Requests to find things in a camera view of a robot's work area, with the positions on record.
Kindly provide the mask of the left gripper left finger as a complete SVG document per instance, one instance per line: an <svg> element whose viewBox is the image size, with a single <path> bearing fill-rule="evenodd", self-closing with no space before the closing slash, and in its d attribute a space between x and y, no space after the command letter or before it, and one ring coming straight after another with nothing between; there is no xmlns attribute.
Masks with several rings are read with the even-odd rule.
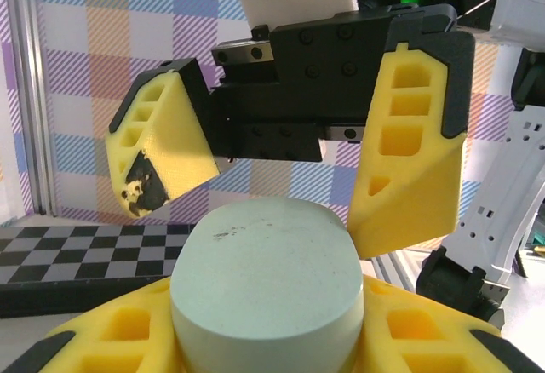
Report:
<svg viewBox="0 0 545 373"><path fill-rule="evenodd" d="M163 278L59 325L4 371L187 372L169 286Z"/></svg>

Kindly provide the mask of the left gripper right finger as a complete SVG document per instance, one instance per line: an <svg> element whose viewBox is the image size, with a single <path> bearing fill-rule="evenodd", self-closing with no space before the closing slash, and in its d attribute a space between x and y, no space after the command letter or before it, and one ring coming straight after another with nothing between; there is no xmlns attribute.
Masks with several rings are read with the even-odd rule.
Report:
<svg viewBox="0 0 545 373"><path fill-rule="evenodd" d="M364 322L352 372L543 372L498 328L364 277Z"/></svg>

